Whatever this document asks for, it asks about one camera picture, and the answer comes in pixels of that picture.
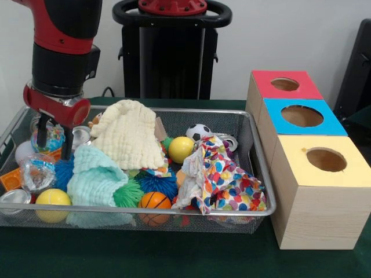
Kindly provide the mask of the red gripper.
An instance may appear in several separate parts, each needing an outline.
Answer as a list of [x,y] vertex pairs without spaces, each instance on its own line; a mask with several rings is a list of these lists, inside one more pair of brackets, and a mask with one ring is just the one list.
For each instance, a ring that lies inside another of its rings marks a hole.
[[75,126],[82,124],[90,112],[90,101],[81,96],[62,99],[48,97],[31,85],[25,85],[24,102],[33,110],[41,113],[38,121],[37,145],[44,148],[47,143],[46,128],[48,116],[63,126],[65,140],[61,150],[61,159],[69,160],[72,153],[73,132]]

